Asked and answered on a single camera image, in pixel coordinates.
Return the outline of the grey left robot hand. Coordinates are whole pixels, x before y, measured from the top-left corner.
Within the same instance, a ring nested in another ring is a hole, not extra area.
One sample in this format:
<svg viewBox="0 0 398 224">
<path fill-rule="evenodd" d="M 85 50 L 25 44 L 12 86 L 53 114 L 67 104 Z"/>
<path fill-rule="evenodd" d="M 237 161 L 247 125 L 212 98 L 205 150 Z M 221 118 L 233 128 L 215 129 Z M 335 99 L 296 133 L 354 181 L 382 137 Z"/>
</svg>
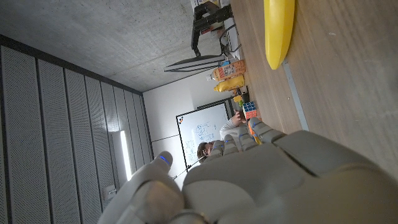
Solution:
<svg viewBox="0 0 398 224">
<path fill-rule="evenodd" d="M 100 223 L 396 223 L 397 181 L 377 164 L 308 131 L 257 118 L 216 141 L 179 187 L 161 152 L 133 173 Z"/>
</svg>

